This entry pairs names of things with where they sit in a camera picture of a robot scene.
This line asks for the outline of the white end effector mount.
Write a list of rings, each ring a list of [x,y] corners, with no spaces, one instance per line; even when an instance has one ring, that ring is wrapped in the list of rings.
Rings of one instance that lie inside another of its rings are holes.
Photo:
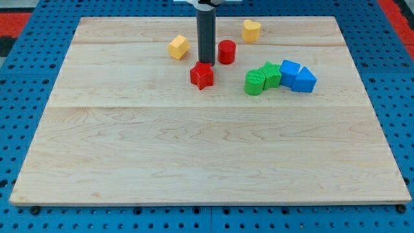
[[[206,5],[217,7],[219,5],[239,5],[242,0],[173,0],[175,5]]]

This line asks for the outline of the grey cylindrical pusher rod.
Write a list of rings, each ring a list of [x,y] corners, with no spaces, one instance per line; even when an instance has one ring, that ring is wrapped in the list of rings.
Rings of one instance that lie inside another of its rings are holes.
[[[201,63],[215,65],[216,9],[197,10],[198,59]]]

